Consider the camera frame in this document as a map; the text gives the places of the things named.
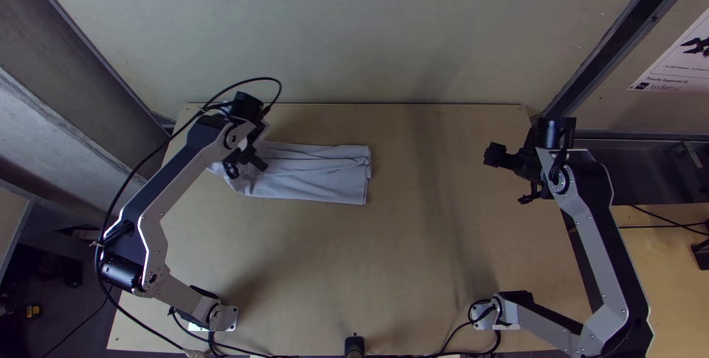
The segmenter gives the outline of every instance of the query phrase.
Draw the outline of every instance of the white towel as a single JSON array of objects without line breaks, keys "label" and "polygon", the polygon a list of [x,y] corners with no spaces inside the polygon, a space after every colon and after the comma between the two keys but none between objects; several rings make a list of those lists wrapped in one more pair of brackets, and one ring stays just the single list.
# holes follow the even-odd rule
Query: white towel
[{"label": "white towel", "polygon": [[236,192],[246,196],[300,199],[363,205],[371,178],[370,150],[364,145],[299,145],[258,141],[256,155],[268,168],[236,165],[239,177],[231,179],[222,162],[208,170],[224,177]]}]

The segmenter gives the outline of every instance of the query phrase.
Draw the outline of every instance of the beige wall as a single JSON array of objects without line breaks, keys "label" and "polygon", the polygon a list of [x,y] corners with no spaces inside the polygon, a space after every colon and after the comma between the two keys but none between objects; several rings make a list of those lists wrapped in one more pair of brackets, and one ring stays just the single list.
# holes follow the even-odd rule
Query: beige wall
[{"label": "beige wall", "polygon": [[[242,78],[286,102],[542,110],[630,0],[59,0],[153,110]],[[268,98],[270,90],[263,92]]]},{"label": "beige wall", "polygon": [[708,7],[709,0],[678,0],[574,113],[578,118],[578,127],[610,131],[709,133],[709,91],[706,94],[626,91]]}]

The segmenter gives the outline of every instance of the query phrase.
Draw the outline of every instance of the wall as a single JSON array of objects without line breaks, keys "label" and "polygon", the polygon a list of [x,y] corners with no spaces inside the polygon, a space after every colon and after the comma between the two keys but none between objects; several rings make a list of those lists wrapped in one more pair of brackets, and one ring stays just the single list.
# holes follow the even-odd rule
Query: wall
[{"label": "wall", "polygon": [[[152,110],[243,78],[287,102],[542,110],[630,0],[59,0]],[[249,88],[268,99],[270,86]]]},{"label": "wall", "polygon": [[166,138],[47,0],[0,0],[0,66],[128,166]]},{"label": "wall", "polygon": [[578,108],[578,128],[647,133],[709,133],[707,94],[626,91],[709,7],[709,0],[678,0]]}]

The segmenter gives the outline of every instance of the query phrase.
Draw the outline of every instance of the gray robot arm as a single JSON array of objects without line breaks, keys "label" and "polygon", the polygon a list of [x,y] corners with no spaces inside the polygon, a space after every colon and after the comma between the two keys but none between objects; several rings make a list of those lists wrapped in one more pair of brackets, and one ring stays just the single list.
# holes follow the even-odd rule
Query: gray robot arm
[{"label": "gray robot arm", "polygon": [[644,357],[653,333],[649,307],[610,211],[613,188],[606,168],[585,149],[571,149],[574,119],[538,119],[516,155],[491,144],[485,164],[509,168],[532,182],[532,194],[561,208],[593,315],[579,323],[535,303],[526,291],[499,292],[471,308],[477,329],[524,328],[571,357]]}]

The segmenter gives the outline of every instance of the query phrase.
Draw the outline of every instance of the metal beam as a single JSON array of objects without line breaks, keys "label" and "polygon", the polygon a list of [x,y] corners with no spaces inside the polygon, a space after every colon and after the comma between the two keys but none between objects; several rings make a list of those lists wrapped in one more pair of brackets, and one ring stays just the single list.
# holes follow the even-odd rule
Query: metal beam
[{"label": "metal beam", "polygon": [[632,0],[544,109],[544,117],[568,117],[610,75],[677,0]]}]

